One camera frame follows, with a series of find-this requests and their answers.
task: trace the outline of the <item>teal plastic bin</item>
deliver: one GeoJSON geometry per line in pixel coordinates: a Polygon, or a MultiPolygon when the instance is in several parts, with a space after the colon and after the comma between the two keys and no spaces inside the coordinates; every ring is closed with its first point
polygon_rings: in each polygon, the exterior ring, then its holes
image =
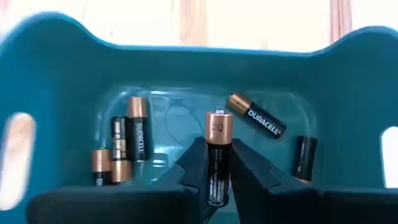
{"type": "MultiPolygon", "coordinates": [[[[0,223],[24,223],[27,202],[40,193],[90,185],[91,151],[111,147],[109,121],[137,95],[149,101],[154,151],[131,185],[156,181],[203,136],[205,113],[241,92],[288,127],[274,140],[235,117],[234,137],[278,168],[290,173],[296,137],[314,136],[315,187],[382,188],[380,137],[398,125],[397,53],[398,33],[385,27],[299,54],[120,46],[61,14],[31,17],[0,46],[0,121],[21,111],[37,125],[27,192],[0,212],[0,223]]],[[[211,222],[237,218],[232,199],[211,222]]]]}

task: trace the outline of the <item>battery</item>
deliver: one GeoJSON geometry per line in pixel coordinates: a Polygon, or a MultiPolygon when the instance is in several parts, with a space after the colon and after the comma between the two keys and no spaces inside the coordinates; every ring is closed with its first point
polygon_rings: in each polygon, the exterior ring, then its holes
{"type": "Polygon", "coordinates": [[[307,136],[299,136],[294,157],[293,176],[309,184],[312,181],[312,169],[317,150],[318,140],[307,136]]]}
{"type": "Polygon", "coordinates": [[[111,120],[113,139],[112,182],[118,184],[131,179],[131,162],[126,147],[126,126],[128,118],[115,116],[111,120]]]}
{"type": "Polygon", "coordinates": [[[148,120],[147,101],[143,97],[130,97],[127,147],[134,161],[148,159],[148,120]]]}
{"type": "Polygon", "coordinates": [[[258,127],[266,130],[275,139],[280,138],[286,131],[284,123],[239,93],[229,96],[228,106],[254,121],[258,127]]]}
{"type": "Polygon", "coordinates": [[[111,151],[97,149],[92,153],[93,160],[93,185],[111,185],[111,151]]]}
{"type": "Polygon", "coordinates": [[[206,114],[205,139],[209,158],[206,196],[213,207],[224,207],[229,202],[232,132],[231,113],[214,110],[206,114]]]}

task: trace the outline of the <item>teal plastic container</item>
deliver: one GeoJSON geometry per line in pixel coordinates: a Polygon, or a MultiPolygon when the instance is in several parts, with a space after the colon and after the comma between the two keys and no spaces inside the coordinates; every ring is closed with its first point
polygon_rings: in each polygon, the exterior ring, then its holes
{"type": "MultiPolygon", "coordinates": [[[[16,111],[37,125],[23,201],[0,223],[24,223],[37,194],[90,185],[91,151],[111,147],[109,121],[130,96],[150,109],[151,160],[131,185],[156,181],[204,135],[205,113],[241,92],[287,125],[278,140],[238,115],[234,137],[291,172],[298,135],[318,138],[313,184],[383,187],[380,136],[398,125],[398,33],[367,27],[317,52],[120,46],[55,13],[31,17],[0,46],[0,121],[16,111]]],[[[234,200],[210,223],[238,223],[234,200]]]]}

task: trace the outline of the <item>duracell battery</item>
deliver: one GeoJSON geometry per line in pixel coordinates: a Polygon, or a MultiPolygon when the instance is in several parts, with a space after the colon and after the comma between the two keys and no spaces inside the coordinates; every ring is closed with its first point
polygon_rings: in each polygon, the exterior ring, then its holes
{"type": "Polygon", "coordinates": [[[209,156],[207,202],[224,207],[229,202],[233,115],[224,110],[206,114],[205,139],[209,156]]]}
{"type": "Polygon", "coordinates": [[[116,116],[111,120],[112,125],[112,182],[123,183],[131,178],[131,162],[126,147],[126,126],[128,118],[116,116]]]}
{"type": "Polygon", "coordinates": [[[92,153],[93,160],[93,185],[111,185],[111,151],[97,149],[92,153]]]}
{"type": "Polygon", "coordinates": [[[299,136],[295,151],[293,176],[309,184],[312,180],[313,161],[318,140],[307,136],[299,136]]]}
{"type": "Polygon", "coordinates": [[[275,139],[280,138],[286,130],[284,123],[239,93],[229,96],[228,106],[254,121],[257,126],[266,130],[275,139]]]}
{"type": "Polygon", "coordinates": [[[130,97],[127,147],[134,161],[148,159],[147,102],[143,97],[130,97]]]}

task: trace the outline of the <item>aa battery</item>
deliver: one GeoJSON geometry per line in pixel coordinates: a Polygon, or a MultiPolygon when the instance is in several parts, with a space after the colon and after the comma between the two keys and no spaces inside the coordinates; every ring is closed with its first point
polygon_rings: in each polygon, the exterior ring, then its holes
{"type": "Polygon", "coordinates": [[[205,139],[209,156],[207,202],[224,207],[229,202],[233,115],[224,110],[206,114],[205,139]]]}
{"type": "Polygon", "coordinates": [[[286,131],[284,123],[239,93],[229,96],[228,105],[241,115],[254,121],[257,126],[266,130],[273,138],[280,138],[286,131]]]}
{"type": "Polygon", "coordinates": [[[293,176],[309,184],[312,180],[313,161],[317,150],[316,138],[299,136],[294,157],[293,176]]]}
{"type": "Polygon", "coordinates": [[[129,125],[127,147],[134,161],[148,159],[148,120],[147,101],[143,97],[129,99],[129,125]]]}
{"type": "Polygon", "coordinates": [[[112,181],[122,183],[131,178],[131,163],[126,147],[126,126],[128,118],[116,116],[111,120],[113,151],[112,151],[112,181]]]}
{"type": "Polygon", "coordinates": [[[111,151],[97,149],[92,153],[93,185],[111,185],[111,151]]]}

